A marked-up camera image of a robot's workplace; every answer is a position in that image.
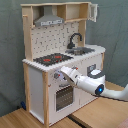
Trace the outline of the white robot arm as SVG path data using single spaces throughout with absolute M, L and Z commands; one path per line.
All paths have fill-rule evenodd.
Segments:
M 128 84 L 122 91 L 109 90 L 105 87 L 105 74 L 101 70 L 93 70 L 87 76 L 78 70 L 63 66 L 61 72 L 69 84 L 94 96 L 128 102 Z

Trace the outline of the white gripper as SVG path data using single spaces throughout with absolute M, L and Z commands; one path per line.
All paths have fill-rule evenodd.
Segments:
M 60 71 L 70 84 L 75 84 L 77 82 L 77 77 L 80 75 L 77 70 L 66 66 L 63 66 Z

